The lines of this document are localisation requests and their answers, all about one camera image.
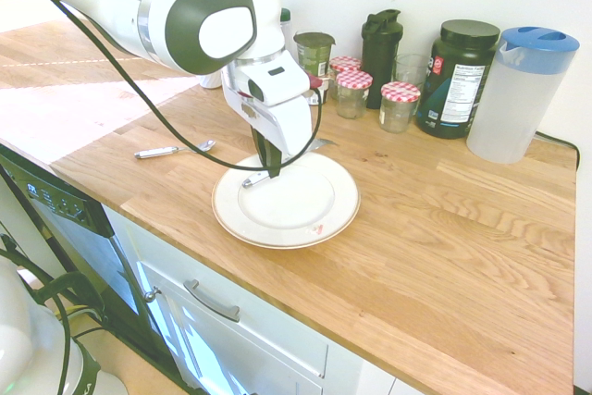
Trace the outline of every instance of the butcher block countertop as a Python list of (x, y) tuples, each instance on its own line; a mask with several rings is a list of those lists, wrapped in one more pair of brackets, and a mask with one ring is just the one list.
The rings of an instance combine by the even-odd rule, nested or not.
[[(115, 53), (190, 140), (215, 139), (229, 162), (254, 153), (220, 89)], [(226, 169), (187, 152), (134, 158), (177, 143), (104, 59), (64, 20), (0, 33), (0, 143), (425, 393), (573, 393), (573, 150), (533, 141), (495, 165), (463, 140), (386, 133), (377, 111), (346, 120), (329, 103), (318, 136), (339, 145), (318, 153), (354, 177), (359, 214), (329, 241), (268, 250), (217, 223)]]

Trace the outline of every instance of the black container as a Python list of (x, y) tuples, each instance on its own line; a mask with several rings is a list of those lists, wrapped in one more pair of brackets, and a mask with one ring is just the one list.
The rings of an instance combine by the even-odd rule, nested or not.
[(387, 9), (371, 14), (362, 26), (362, 67), (361, 70), (372, 76), (373, 82), (368, 93), (367, 108), (380, 108), (382, 94), (380, 89), (392, 79), (393, 64), (397, 55), (403, 27), (397, 22), (400, 11)]
[(417, 107), (421, 130), (443, 139), (469, 133), (499, 37), (500, 30), (485, 22), (449, 20), (442, 24)]

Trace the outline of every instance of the drawer handle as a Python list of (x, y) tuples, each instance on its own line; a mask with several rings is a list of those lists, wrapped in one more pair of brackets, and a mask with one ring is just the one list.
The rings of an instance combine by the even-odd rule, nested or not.
[(220, 316), (224, 316), (226, 319), (238, 323), (241, 320), (240, 307), (233, 305), (230, 308), (222, 306), (219, 302), (212, 300), (211, 298), (200, 294), (197, 290), (200, 285), (200, 281), (194, 279), (193, 281), (185, 281), (183, 283), (185, 289), (191, 294), (193, 298), (201, 302), (204, 306), (210, 309), (212, 312), (216, 312)]

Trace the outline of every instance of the dishwasher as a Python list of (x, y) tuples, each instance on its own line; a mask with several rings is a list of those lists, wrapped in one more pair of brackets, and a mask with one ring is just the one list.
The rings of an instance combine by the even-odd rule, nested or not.
[[(212, 393), (184, 380), (179, 372), (183, 364), (148, 308), (153, 295), (141, 289), (130, 266), (134, 258), (126, 257), (98, 201), (3, 145), (0, 167), (0, 176), (42, 232), (63, 272), (82, 272), (100, 293), (109, 326), (119, 339), (188, 393), (248, 395), (237, 381)], [(214, 368), (215, 377), (224, 374), (217, 357), (207, 359), (214, 366), (203, 368)]]

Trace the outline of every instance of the nutrition label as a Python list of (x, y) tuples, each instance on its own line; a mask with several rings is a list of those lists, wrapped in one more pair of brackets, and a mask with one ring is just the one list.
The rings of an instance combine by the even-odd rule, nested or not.
[(468, 122), (484, 73), (485, 67), (457, 65), (454, 68), (442, 110), (442, 122)]

